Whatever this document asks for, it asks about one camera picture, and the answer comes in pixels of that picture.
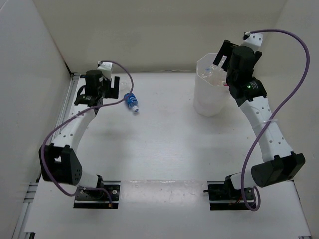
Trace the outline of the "blue label small bottle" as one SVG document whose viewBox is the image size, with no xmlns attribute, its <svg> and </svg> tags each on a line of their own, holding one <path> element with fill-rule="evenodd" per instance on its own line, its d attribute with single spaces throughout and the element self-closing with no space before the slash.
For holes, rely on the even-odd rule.
<svg viewBox="0 0 319 239">
<path fill-rule="evenodd" d="M 124 101 L 127 107 L 134 113 L 137 113 L 139 111 L 138 100 L 132 92 L 127 92 L 124 95 Z"/>
</svg>

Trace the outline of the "clear crushed capless bottle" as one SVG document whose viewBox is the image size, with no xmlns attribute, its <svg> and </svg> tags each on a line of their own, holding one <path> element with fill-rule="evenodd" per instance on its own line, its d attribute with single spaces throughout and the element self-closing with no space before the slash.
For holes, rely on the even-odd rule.
<svg viewBox="0 0 319 239">
<path fill-rule="evenodd" d="M 197 71 L 201 78 L 212 84 L 214 78 L 221 78 L 226 80 L 226 74 L 219 74 L 217 70 L 218 65 L 214 65 L 215 54 L 207 54 L 197 62 Z"/>
</svg>

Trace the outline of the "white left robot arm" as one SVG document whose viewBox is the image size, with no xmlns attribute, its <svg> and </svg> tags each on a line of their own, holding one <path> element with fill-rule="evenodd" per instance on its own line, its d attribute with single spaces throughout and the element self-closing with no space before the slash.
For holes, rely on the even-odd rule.
<svg viewBox="0 0 319 239">
<path fill-rule="evenodd" d="M 103 197 L 105 188 L 102 177 L 84 171 L 76 151 L 85 130 L 95 118 L 104 98 L 119 96 L 118 76 L 112 78 L 112 70 L 89 70 L 80 76 L 85 84 L 77 92 L 71 116 L 75 117 L 60 131 L 50 145 L 44 147 L 44 159 L 40 160 L 45 181 L 55 179 L 58 183 L 87 188 L 93 199 Z"/>
</svg>

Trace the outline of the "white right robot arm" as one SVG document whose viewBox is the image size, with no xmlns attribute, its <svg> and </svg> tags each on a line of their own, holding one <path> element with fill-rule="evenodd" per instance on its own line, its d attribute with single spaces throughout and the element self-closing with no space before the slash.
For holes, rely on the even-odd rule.
<svg viewBox="0 0 319 239">
<path fill-rule="evenodd" d="M 303 154 L 294 153 L 272 116 L 267 92 L 253 76 L 254 66 L 262 53 L 245 45 L 224 40 L 213 64 L 225 57 L 222 69 L 231 96 L 245 114 L 258 141 L 263 163 L 225 178 L 224 194 L 235 199 L 242 188 L 266 187 L 294 178 L 305 163 Z"/>
</svg>

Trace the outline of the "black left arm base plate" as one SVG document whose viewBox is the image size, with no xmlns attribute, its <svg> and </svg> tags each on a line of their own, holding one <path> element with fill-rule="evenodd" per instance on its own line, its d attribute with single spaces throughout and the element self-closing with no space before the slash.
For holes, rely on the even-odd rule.
<svg viewBox="0 0 319 239">
<path fill-rule="evenodd" d="M 73 208 L 75 209 L 117 209 L 120 200 L 121 181 L 103 181 L 104 191 L 90 191 L 78 187 L 76 190 Z"/>
</svg>

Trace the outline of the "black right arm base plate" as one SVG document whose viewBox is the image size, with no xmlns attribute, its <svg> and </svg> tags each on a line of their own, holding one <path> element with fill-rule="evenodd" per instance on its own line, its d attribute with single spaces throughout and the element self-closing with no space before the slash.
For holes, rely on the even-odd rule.
<svg viewBox="0 0 319 239">
<path fill-rule="evenodd" d="M 248 210 L 242 198 L 241 190 L 234 189 L 230 180 L 224 182 L 208 181 L 203 190 L 209 197 L 211 211 L 242 211 Z"/>
</svg>

